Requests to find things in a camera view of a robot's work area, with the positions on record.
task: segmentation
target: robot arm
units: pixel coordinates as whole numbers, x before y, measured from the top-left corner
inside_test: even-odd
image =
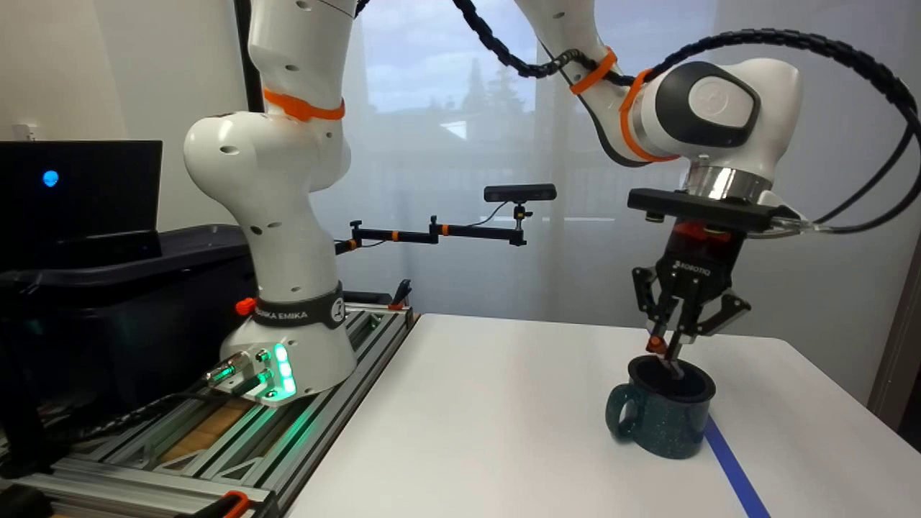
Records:
[[[749,307],[732,293],[732,267],[745,235],[778,221],[772,184],[799,113],[799,74],[784,60],[743,60],[683,63],[617,83],[605,81],[617,55],[599,37],[592,0],[517,7],[547,55],[575,48],[596,60],[572,60],[560,74],[614,161],[691,161],[678,194],[631,194],[631,207],[676,217],[655,267],[634,271],[638,307],[651,316],[648,349],[676,365],[686,343]],[[340,90],[353,11],[358,0],[252,0],[251,58],[267,113],[205,119],[183,146],[192,181],[245,228],[260,280],[255,314],[225,343],[209,382],[271,407],[332,389],[353,365],[332,240],[306,199],[349,168]],[[722,307],[703,319],[714,300]]]
[[[592,114],[605,152],[627,168],[687,158],[678,194],[634,194],[631,207],[676,217],[655,267],[635,267],[635,303],[648,314],[648,350],[673,373],[683,345],[714,333],[749,303],[732,293],[732,267],[749,234],[772,224],[772,184],[799,114],[799,73],[784,60],[733,66],[683,63],[645,83],[602,81],[617,55],[602,44],[592,0],[517,0],[547,55],[579,48],[599,63],[565,66],[572,94]]]
[[[332,235],[307,194],[349,171],[342,66],[358,0],[252,0],[247,53],[267,113],[199,120],[192,181],[245,230],[260,296],[209,385],[264,407],[326,391],[353,369]]]

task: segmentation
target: mug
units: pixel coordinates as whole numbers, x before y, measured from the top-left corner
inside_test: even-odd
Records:
[[[686,378],[673,378],[658,356],[634,356],[631,382],[608,398],[608,430],[617,440],[634,440],[661,457],[691,457],[703,445],[714,379],[678,359]]]

